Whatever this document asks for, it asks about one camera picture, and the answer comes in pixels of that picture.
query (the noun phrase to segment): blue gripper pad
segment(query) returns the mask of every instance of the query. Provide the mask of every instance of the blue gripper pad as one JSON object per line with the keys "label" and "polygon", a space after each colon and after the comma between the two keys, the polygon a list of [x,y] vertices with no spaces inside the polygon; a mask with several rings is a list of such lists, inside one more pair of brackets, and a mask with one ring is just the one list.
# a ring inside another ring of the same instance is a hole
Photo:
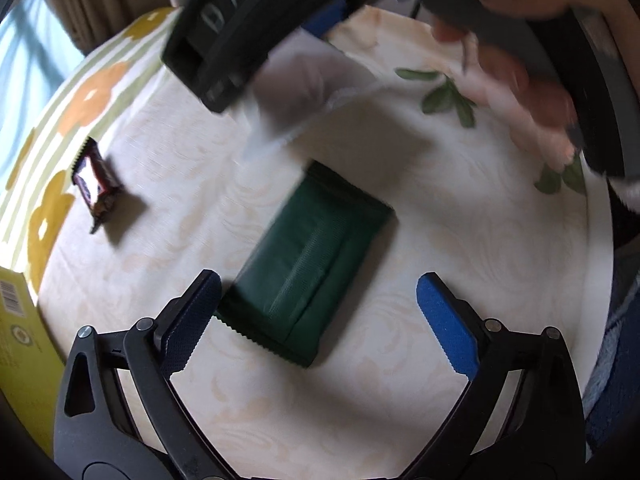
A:
{"label": "blue gripper pad", "polygon": [[471,330],[456,313],[458,302],[436,274],[425,274],[416,287],[418,306],[427,318],[453,369],[470,381],[480,364],[478,343]]}

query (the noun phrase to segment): barcode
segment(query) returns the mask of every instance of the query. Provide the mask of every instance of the barcode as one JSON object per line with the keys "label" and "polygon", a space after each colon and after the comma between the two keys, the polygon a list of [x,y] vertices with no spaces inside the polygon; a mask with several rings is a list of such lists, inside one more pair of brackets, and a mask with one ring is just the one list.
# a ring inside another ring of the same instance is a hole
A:
{"label": "barcode", "polygon": [[2,295],[2,302],[4,303],[4,309],[10,314],[24,317],[24,311],[18,298],[18,293],[15,291],[13,283],[0,281],[0,294]]}

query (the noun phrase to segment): metal screw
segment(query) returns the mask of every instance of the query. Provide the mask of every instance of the metal screw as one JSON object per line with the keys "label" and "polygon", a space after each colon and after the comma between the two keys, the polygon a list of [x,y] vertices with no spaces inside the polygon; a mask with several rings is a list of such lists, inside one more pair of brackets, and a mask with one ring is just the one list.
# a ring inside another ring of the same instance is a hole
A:
{"label": "metal screw", "polygon": [[94,331],[94,327],[85,325],[80,330],[78,330],[78,337],[84,339],[85,337],[89,337],[91,332]]}
{"label": "metal screw", "polygon": [[551,339],[560,339],[560,331],[556,327],[550,326],[546,329],[545,333],[546,336]]}
{"label": "metal screw", "polygon": [[136,328],[140,330],[140,332],[144,332],[145,330],[149,330],[154,325],[154,320],[150,317],[143,317],[136,323]]}
{"label": "metal screw", "polygon": [[484,322],[484,326],[489,332],[500,332],[502,330],[502,323],[497,319],[487,319]]}

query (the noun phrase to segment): green leaf pattern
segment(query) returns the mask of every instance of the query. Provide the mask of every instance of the green leaf pattern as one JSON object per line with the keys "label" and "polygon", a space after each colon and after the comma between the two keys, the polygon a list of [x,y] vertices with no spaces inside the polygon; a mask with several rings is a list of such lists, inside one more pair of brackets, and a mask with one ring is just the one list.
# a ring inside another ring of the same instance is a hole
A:
{"label": "green leaf pattern", "polygon": [[540,179],[534,185],[538,191],[554,195],[560,192],[563,182],[569,189],[587,196],[587,187],[584,183],[584,173],[582,172],[582,164],[578,153],[574,156],[574,161],[564,168],[562,173],[552,170],[545,164],[544,168],[542,168]]}
{"label": "green leaf pattern", "polygon": [[[435,81],[442,75],[441,72],[423,72],[409,68],[396,68],[396,74],[409,81]],[[455,108],[460,125],[463,128],[475,128],[476,115],[474,108],[477,106],[476,103],[467,99],[458,91],[453,79],[448,76],[445,76],[445,79],[441,86],[430,91],[422,99],[422,113],[427,115],[439,114],[449,112]]]}

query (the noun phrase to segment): white tablecloth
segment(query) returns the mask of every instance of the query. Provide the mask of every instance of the white tablecloth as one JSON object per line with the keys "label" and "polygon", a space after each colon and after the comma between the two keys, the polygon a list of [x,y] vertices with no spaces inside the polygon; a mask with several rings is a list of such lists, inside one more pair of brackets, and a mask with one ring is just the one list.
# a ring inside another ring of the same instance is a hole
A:
{"label": "white tablecloth", "polygon": [[[376,48],[392,52],[388,41],[380,36]],[[428,271],[511,330],[559,327],[584,386],[608,307],[605,184],[588,176],[588,200],[568,189],[541,194],[533,186],[540,163],[519,152],[490,113],[476,112],[474,130],[455,114],[422,115],[426,87],[392,74],[407,56],[398,47],[398,59],[385,61],[387,90],[251,163],[241,158],[248,133],[210,114],[167,73],[108,149],[133,197],[93,236],[76,200],[50,258],[40,307],[63,351],[84,324],[111,332],[155,316],[203,268],[232,280],[314,158],[391,204],[396,218],[309,370],[213,319],[174,375],[195,420],[239,474],[392,478],[408,465],[466,383],[416,305],[415,285]],[[139,401],[131,404],[155,442]],[[507,406],[503,399],[497,411]]]}

